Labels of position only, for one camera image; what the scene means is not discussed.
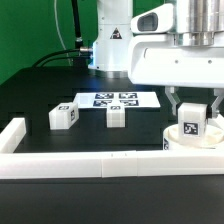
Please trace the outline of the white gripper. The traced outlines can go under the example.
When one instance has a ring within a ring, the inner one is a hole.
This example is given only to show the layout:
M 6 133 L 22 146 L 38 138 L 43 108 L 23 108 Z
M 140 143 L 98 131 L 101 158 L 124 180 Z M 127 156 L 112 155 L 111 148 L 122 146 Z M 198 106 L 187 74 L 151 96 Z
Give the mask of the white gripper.
M 131 20 L 128 50 L 134 84 L 161 85 L 177 115 L 177 87 L 214 88 L 208 118 L 224 100 L 224 3 L 165 3 Z

